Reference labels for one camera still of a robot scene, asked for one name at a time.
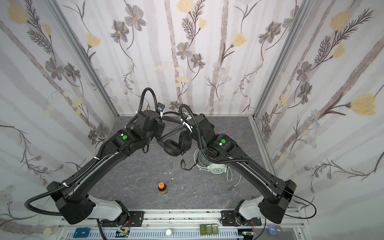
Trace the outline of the black blue headphones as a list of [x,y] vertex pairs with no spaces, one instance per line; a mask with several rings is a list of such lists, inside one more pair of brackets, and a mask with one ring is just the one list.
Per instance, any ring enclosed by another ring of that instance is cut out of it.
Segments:
[[182,125],[181,117],[176,112],[164,112],[162,121],[176,123],[179,126],[171,130],[157,140],[163,150],[172,157],[185,154],[192,146],[192,133]]

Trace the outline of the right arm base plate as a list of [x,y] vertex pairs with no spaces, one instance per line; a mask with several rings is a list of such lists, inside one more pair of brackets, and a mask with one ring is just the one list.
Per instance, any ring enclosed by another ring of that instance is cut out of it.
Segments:
[[220,223],[224,227],[258,227],[262,226],[261,218],[247,220],[235,211],[221,211]]

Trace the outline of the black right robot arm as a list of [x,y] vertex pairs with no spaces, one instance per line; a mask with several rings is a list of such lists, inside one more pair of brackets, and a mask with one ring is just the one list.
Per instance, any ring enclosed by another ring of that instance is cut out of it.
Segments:
[[269,221],[280,224],[291,203],[297,185],[273,175],[247,155],[238,143],[226,134],[216,134],[214,126],[202,114],[188,120],[192,138],[202,155],[214,164],[229,164],[262,195],[257,209]]

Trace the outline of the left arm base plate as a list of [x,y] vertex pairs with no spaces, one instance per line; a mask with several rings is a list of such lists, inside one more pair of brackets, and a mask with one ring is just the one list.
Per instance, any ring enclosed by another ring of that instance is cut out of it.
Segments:
[[102,227],[141,227],[144,220],[144,211],[128,211],[114,221],[101,220]]

